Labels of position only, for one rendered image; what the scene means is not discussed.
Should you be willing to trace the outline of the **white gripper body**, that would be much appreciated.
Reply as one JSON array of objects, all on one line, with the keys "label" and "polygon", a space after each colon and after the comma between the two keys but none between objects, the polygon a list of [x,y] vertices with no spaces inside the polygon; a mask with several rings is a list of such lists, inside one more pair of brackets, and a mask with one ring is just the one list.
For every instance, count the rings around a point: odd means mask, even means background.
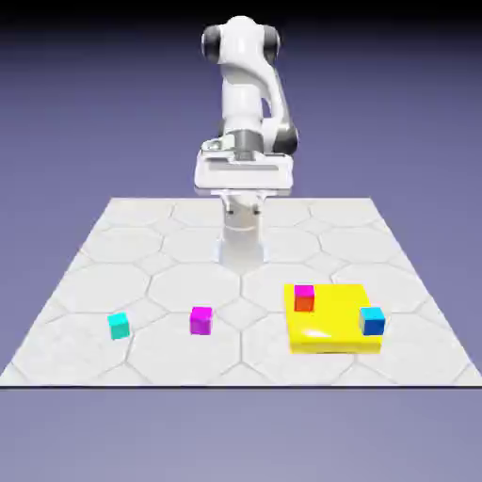
[{"label": "white gripper body", "polygon": [[255,152],[254,159],[238,161],[233,151],[199,151],[194,185],[208,194],[221,191],[289,193],[293,187],[294,160],[284,154]]}]

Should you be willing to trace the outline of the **large yellow box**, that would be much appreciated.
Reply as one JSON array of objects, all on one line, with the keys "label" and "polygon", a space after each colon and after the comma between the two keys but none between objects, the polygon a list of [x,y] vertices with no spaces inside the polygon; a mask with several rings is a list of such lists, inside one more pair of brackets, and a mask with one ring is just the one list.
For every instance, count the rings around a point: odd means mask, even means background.
[{"label": "large yellow box", "polygon": [[284,307],[289,346],[297,354],[377,354],[382,336],[363,336],[359,325],[361,307],[370,307],[361,284],[312,284],[314,310],[294,310],[295,284],[284,286]]}]

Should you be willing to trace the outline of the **small blue cube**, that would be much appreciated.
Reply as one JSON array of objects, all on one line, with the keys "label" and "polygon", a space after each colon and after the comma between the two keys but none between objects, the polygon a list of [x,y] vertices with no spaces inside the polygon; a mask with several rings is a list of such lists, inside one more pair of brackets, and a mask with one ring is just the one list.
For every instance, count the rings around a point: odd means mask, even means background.
[{"label": "small blue cube", "polygon": [[359,325],[363,336],[381,336],[385,330],[386,318],[379,307],[361,307]]}]

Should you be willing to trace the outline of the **small magenta cube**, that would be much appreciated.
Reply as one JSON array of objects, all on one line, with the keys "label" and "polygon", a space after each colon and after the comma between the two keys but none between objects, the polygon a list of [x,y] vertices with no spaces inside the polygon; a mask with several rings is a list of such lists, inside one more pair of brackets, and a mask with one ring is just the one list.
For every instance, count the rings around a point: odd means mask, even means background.
[{"label": "small magenta cube", "polygon": [[190,333],[210,335],[212,332],[213,309],[206,306],[194,306],[189,316]]}]

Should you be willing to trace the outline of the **small red cube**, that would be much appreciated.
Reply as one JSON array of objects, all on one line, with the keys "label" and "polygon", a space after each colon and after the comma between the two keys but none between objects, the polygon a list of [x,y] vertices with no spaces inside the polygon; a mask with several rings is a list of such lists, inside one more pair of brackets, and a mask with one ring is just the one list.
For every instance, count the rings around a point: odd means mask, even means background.
[{"label": "small red cube", "polygon": [[315,290],[311,284],[296,284],[294,287],[294,310],[311,313],[314,310]]}]

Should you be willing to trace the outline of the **small teal cube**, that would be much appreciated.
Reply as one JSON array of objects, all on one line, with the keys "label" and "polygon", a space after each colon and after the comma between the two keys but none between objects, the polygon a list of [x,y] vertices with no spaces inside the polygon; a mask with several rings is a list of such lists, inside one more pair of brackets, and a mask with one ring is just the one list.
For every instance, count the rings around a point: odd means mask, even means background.
[{"label": "small teal cube", "polygon": [[130,336],[130,324],[125,312],[110,314],[107,317],[107,322],[112,340],[124,339]]}]

